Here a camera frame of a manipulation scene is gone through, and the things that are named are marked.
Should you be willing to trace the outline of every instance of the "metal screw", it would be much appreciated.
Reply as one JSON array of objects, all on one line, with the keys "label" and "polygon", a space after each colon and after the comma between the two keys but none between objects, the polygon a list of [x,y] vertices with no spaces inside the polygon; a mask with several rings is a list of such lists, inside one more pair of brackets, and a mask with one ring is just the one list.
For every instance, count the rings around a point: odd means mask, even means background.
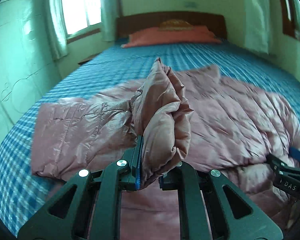
[{"label": "metal screw", "polygon": [[213,176],[213,177],[219,177],[221,175],[221,172],[218,171],[218,170],[212,170],[210,171],[210,174]]},{"label": "metal screw", "polygon": [[117,165],[119,167],[123,167],[123,166],[127,165],[127,163],[128,162],[126,160],[119,160],[119,161],[117,161]]},{"label": "metal screw", "polygon": [[89,175],[89,171],[87,169],[83,169],[83,170],[79,171],[80,177],[86,177],[88,175]]}]

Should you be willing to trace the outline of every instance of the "blue plaid bedsheet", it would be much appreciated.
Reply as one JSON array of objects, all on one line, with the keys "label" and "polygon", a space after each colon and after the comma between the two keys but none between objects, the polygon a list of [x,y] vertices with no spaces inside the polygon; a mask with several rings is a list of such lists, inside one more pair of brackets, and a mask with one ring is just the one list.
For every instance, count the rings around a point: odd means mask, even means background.
[{"label": "blue plaid bedsheet", "polygon": [[90,98],[98,91],[129,79],[145,78],[157,57],[173,70],[217,64],[224,75],[282,94],[300,122],[300,83],[269,62],[225,42],[170,44],[121,49],[121,42],[105,50],[56,85],[34,104],[0,146],[0,218],[16,236],[20,227],[44,204],[54,183],[31,175],[32,135],[39,107],[64,97]]}]

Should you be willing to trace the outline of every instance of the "window frame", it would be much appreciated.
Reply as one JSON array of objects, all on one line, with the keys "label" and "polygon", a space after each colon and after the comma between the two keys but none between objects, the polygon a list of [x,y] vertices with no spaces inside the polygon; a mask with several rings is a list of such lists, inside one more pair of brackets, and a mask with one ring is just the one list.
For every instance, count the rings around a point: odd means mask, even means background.
[{"label": "window frame", "polygon": [[81,29],[81,30],[79,30],[75,33],[68,34],[67,28],[66,28],[65,17],[63,15],[62,0],[58,0],[58,4],[59,4],[59,10],[60,10],[60,15],[61,15],[62,26],[63,26],[63,29],[65,30],[66,39],[67,39],[68,44],[73,42],[73,41],[77,41],[78,39],[87,37],[89,35],[99,33],[101,31],[100,28],[101,28],[102,22],[90,25],[89,18],[88,18],[88,12],[87,12],[87,8],[86,8],[86,5],[85,5],[85,13],[86,13],[86,20],[87,20],[88,27],[86,27],[84,29]]},{"label": "window frame", "polygon": [[280,0],[282,9],[282,27],[283,34],[286,34],[298,41],[300,41],[300,16],[298,17],[297,8],[300,6],[296,5],[296,0]]}]

